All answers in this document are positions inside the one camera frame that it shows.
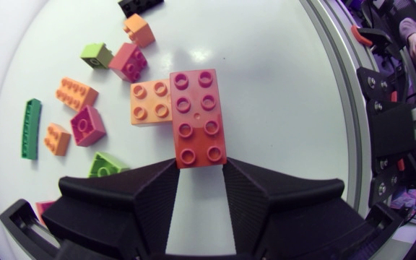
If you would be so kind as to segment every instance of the screw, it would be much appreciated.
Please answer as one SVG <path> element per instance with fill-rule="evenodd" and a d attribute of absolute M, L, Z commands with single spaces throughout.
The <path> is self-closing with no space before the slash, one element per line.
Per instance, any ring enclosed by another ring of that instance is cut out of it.
<path fill-rule="evenodd" d="M 385 81 L 381 82 L 381 88 L 383 89 L 383 91 L 387 91 L 388 90 L 388 83 L 386 83 Z"/>
<path fill-rule="evenodd" d="M 368 85 L 370 86 L 370 88 L 374 89 L 375 88 L 375 83 L 376 83 L 375 79 L 372 78 L 372 77 L 369 77 L 367 80 L 368 80 Z"/>
<path fill-rule="evenodd" d="M 381 103 L 379 103 L 378 101 L 375 101 L 375 111 L 382 111 L 383 110 L 383 106 L 381 105 Z"/>
<path fill-rule="evenodd" d="M 384 183 L 381 183 L 378 187 L 378 195 L 381 196 L 386 192 L 386 185 Z"/>
<path fill-rule="evenodd" d="M 386 166 L 388 166 L 388 159 L 380 161 L 380 168 L 383 170 Z"/>

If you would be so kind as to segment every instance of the long green lego brick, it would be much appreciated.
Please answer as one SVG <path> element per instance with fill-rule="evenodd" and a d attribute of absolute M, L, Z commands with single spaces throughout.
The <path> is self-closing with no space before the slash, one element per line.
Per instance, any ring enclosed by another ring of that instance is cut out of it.
<path fill-rule="evenodd" d="M 103 177 L 129 170 L 129 166 L 106 152 L 96 152 L 89 177 Z"/>
<path fill-rule="evenodd" d="M 22 158 L 37 160 L 38 127 L 40 125 L 41 102 L 35 98 L 27 101 L 22 131 Z"/>

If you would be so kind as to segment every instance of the light orange lego brick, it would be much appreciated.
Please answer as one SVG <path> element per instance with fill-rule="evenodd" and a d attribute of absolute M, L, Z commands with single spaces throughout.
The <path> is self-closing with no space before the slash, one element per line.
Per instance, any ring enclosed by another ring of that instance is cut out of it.
<path fill-rule="evenodd" d="M 123 30 L 128 34 L 129 39 L 141 48 L 155 41 L 150 26 L 138 14 L 133 14 L 124 21 Z"/>
<path fill-rule="evenodd" d="M 67 132 L 62 126 L 55 123 L 50 123 L 46 137 L 44 138 L 44 145 L 54 154 L 64 156 L 66 148 L 70 142 L 69 132 Z"/>
<path fill-rule="evenodd" d="M 131 124 L 172 120 L 169 79 L 131 84 Z"/>
<path fill-rule="evenodd" d="M 56 98 L 75 111 L 80 111 L 86 105 L 94 105 L 98 94 L 92 87 L 64 77 L 56 91 Z"/>

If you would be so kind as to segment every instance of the toy brick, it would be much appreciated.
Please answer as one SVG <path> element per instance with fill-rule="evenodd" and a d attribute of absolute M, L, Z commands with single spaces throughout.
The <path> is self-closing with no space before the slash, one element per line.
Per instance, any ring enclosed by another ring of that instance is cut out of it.
<path fill-rule="evenodd" d="M 97 109 L 86 105 L 70 120 L 71 131 L 75 143 L 81 147 L 88 147 L 105 136 L 105 128 Z"/>
<path fill-rule="evenodd" d="M 147 66 L 147 60 L 136 44 L 123 43 L 108 67 L 120 78 L 135 82 L 141 77 L 141 70 Z"/>
<path fill-rule="evenodd" d="M 64 156 L 70 142 L 69 134 L 62 126 L 50 123 L 44 138 L 44 145 L 54 154 Z"/>
<path fill-rule="evenodd" d="M 129 39 L 141 48 L 144 48 L 155 41 L 155 37 L 153 36 L 149 24 L 147 24 L 147 22 L 145 22 L 138 14 L 133 14 L 124 21 L 123 30 L 128 34 Z"/>
<path fill-rule="evenodd" d="M 214 69 L 170 74 L 173 137 L 178 168 L 227 162 Z"/>
<path fill-rule="evenodd" d="M 80 111 L 85 105 L 93 105 L 98 92 L 81 82 L 68 77 L 61 80 L 56 91 L 56 97 L 75 111 Z"/>
<path fill-rule="evenodd" d="M 131 124 L 172 120 L 169 79 L 131 84 Z"/>
<path fill-rule="evenodd" d="M 89 177 L 103 177 L 129 170 L 129 166 L 106 152 L 96 152 Z"/>
<path fill-rule="evenodd" d="M 108 69 L 108 64 L 113 59 L 112 51 L 109 51 L 105 43 L 92 43 L 84 47 L 80 56 L 93 69 Z"/>
<path fill-rule="evenodd" d="M 35 98 L 28 100 L 22 130 L 22 158 L 38 158 L 38 129 L 40 123 L 41 102 Z"/>
<path fill-rule="evenodd" d="M 36 209 L 38 211 L 38 219 L 40 220 L 41 224 L 44 224 L 43 218 L 41 217 L 52 204 L 54 204 L 55 201 L 42 201 L 42 202 L 36 202 Z"/>
<path fill-rule="evenodd" d="M 133 14 L 141 14 L 160 3 L 163 3 L 163 0 L 121 0 L 118 4 L 126 18 L 129 18 Z"/>

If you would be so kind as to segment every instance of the lime green lego brick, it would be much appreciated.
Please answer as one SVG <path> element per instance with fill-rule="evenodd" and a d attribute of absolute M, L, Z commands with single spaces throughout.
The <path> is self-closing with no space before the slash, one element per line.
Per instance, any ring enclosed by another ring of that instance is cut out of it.
<path fill-rule="evenodd" d="M 89 177 L 103 177 L 129 170 L 129 166 L 106 152 L 96 152 Z"/>
<path fill-rule="evenodd" d="M 38 128 L 40 125 L 41 102 L 35 98 L 27 101 L 22 130 L 22 158 L 37 160 Z"/>
<path fill-rule="evenodd" d="M 80 58 L 93 69 L 108 69 L 108 64 L 113 59 L 113 55 L 107 49 L 105 43 L 91 43 L 84 47 Z"/>

